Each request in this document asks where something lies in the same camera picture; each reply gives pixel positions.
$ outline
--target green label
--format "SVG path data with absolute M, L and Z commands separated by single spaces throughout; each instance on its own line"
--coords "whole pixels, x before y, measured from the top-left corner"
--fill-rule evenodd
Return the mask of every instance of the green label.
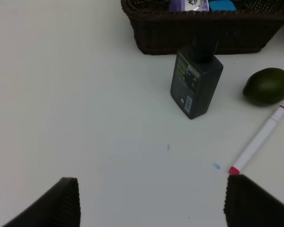
M 200 73 L 189 64 L 182 54 L 178 55 L 176 75 L 192 93 L 195 93 L 195 87 L 200 78 Z

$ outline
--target table surface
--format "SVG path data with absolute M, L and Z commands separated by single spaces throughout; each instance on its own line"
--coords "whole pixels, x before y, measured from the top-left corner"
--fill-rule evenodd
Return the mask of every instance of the table surface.
M 284 69 L 284 27 L 217 57 L 210 108 L 189 120 L 169 94 L 175 55 L 143 55 L 119 0 L 0 0 L 0 225 L 72 176 L 82 227 L 225 227 L 227 170 L 278 106 L 241 91 Z M 243 173 L 284 203 L 284 118 Z

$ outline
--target wicker basket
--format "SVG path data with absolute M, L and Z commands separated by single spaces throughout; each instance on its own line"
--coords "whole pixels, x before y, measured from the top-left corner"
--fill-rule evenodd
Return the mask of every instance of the wicker basket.
M 216 54 L 259 52 L 284 25 L 284 0 L 233 0 L 237 11 L 168 11 L 169 0 L 121 0 L 144 54 L 175 54 L 195 32 L 218 34 Z

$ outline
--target green avocado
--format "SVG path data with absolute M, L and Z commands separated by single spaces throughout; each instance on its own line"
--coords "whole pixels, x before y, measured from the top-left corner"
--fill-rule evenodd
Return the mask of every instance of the green avocado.
M 284 70 L 268 68 L 256 72 L 243 89 L 244 97 L 255 105 L 273 105 L 284 100 Z

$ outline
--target white marker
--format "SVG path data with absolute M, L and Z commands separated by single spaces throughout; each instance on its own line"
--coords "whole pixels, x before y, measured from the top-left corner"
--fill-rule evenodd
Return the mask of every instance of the white marker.
M 269 137 L 270 133 L 276 127 L 278 121 L 284 115 L 284 106 L 279 106 L 275 113 L 266 121 L 263 127 L 259 130 L 257 135 L 245 147 L 241 155 L 236 160 L 235 164 L 229 169 L 230 175 L 239 174 L 244 166 L 257 153 L 264 141 Z

